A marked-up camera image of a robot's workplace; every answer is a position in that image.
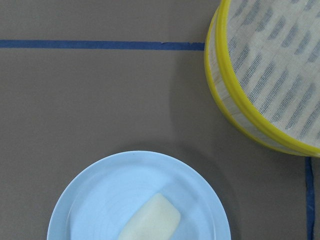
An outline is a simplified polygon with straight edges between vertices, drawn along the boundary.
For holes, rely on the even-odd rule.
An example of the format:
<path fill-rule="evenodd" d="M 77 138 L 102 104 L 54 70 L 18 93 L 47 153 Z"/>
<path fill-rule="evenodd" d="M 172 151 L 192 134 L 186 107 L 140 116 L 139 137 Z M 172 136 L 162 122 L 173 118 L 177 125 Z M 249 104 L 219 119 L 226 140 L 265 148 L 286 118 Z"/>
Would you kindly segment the light blue round plate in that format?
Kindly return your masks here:
<path fill-rule="evenodd" d="M 209 183 L 174 157 L 142 150 L 105 157 L 80 172 L 58 199 L 47 238 L 115 240 L 157 193 L 181 215 L 174 240 L 231 239 L 225 209 Z"/>

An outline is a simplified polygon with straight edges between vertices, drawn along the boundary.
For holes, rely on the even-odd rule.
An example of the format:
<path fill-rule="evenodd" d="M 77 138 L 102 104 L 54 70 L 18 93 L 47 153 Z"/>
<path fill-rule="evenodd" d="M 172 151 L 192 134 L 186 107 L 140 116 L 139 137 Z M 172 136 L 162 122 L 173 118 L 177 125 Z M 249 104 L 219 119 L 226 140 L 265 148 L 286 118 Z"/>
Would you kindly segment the yellow rimmed bamboo steamer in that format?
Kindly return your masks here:
<path fill-rule="evenodd" d="M 319 1 L 221 1 L 204 67 L 217 106 L 243 134 L 279 152 L 319 157 Z"/>

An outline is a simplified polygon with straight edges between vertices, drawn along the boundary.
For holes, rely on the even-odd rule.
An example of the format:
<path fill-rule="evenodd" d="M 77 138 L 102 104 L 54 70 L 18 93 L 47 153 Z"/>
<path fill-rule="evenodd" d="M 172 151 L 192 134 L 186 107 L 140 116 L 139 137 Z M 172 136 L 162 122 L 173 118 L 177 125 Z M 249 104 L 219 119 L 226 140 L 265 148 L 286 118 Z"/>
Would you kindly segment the white steamed bun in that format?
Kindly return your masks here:
<path fill-rule="evenodd" d="M 151 197 L 130 218 L 119 240 L 169 240 L 179 226 L 181 213 L 161 193 Z"/>

